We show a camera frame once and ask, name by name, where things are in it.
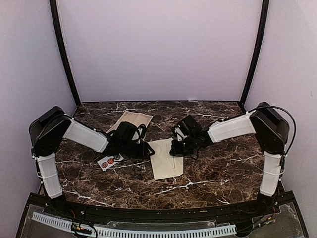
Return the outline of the cream paper envelope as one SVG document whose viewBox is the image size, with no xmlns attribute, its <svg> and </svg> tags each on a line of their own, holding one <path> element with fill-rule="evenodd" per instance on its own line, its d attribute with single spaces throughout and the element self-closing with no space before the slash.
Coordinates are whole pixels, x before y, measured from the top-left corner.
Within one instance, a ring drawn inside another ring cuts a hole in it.
<svg viewBox="0 0 317 238">
<path fill-rule="evenodd" d="M 173 157 L 169 154 L 172 138 L 149 142 L 154 150 L 150 156 L 154 180 L 178 177 L 184 173 L 183 157 Z"/>
</svg>

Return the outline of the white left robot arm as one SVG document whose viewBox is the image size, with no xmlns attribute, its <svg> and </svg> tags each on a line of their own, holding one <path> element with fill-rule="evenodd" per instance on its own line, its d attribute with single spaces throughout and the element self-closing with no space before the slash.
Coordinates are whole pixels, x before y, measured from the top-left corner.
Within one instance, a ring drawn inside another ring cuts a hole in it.
<svg viewBox="0 0 317 238">
<path fill-rule="evenodd" d="M 59 216 L 66 216 L 70 206 L 63 195 L 56 166 L 56 153 L 63 140 L 71 140 L 105 156 L 124 155 L 132 159 L 149 159 L 155 151 L 144 141 L 147 127 L 123 121 L 118 128 L 105 133 L 80 123 L 55 106 L 29 126 L 32 158 L 37 175 L 52 199 L 50 207 Z"/>
</svg>

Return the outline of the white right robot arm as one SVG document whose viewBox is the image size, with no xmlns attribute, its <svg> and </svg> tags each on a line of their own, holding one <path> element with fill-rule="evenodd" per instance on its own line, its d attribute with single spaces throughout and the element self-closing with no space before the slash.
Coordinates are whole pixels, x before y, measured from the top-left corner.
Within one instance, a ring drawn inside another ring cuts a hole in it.
<svg viewBox="0 0 317 238">
<path fill-rule="evenodd" d="M 280 107 L 267 102 L 239 116 L 222 119 L 202 128 L 192 116 L 185 117 L 173 127 L 177 137 L 171 143 L 170 155 L 182 157 L 194 150 L 205 148 L 227 139 L 254 134 L 264 153 L 263 178 L 260 194 L 264 195 L 253 203 L 253 211 L 263 215 L 272 207 L 272 197 L 284 173 L 285 158 L 293 145 L 288 139 L 290 126 L 278 113 Z"/>
</svg>

